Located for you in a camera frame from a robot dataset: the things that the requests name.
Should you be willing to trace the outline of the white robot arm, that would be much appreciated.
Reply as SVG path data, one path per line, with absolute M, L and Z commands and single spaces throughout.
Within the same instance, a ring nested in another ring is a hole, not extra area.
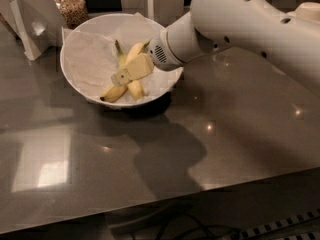
M 147 54 L 171 71 L 231 47 L 253 52 L 320 94 L 320 25 L 266 0 L 191 0 L 190 10 L 150 40 Z

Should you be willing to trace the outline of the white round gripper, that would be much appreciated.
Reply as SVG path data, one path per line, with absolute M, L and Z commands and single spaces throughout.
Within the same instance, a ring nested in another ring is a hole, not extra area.
M 183 65 L 169 46 L 168 30 L 166 28 L 161 29 L 151 39 L 148 45 L 148 54 L 140 53 L 112 75 L 116 75 L 121 85 L 126 85 L 133 80 L 150 75 L 153 72 L 154 65 L 163 71 L 172 71 Z

